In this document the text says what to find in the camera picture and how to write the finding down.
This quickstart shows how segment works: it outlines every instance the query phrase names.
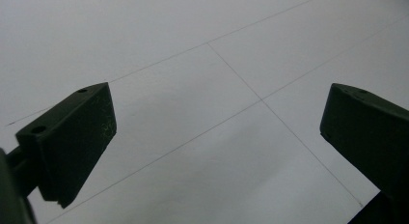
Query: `floor tile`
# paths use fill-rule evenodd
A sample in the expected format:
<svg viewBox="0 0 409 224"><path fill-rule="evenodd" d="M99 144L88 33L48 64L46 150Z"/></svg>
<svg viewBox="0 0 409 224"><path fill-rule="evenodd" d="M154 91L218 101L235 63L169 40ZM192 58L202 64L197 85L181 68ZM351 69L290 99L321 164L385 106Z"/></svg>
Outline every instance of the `floor tile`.
<svg viewBox="0 0 409 224"><path fill-rule="evenodd" d="M409 17L266 99L329 170L366 204L377 188L328 144L319 124L332 83L362 88L409 109Z"/></svg>
<svg viewBox="0 0 409 224"><path fill-rule="evenodd" d="M263 102L51 223L346 223L358 203Z"/></svg>
<svg viewBox="0 0 409 224"><path fill-rule="evenodd" d="M115 81L110 88L118 133L68 209L259 100L208 45ZM39 194L31 201L40 220L63 212Z"/></svg>
<svg viewBox="0 0 409 224"><path fill-rule="evenodd" d="M408 13L409 0L313 0L211 46L262 98Z"/></svg>
<svg viewBox="0 0 409 224"><path fill-rule="evenodd" d="M0 0L0 125L308 0Z"/></svg>

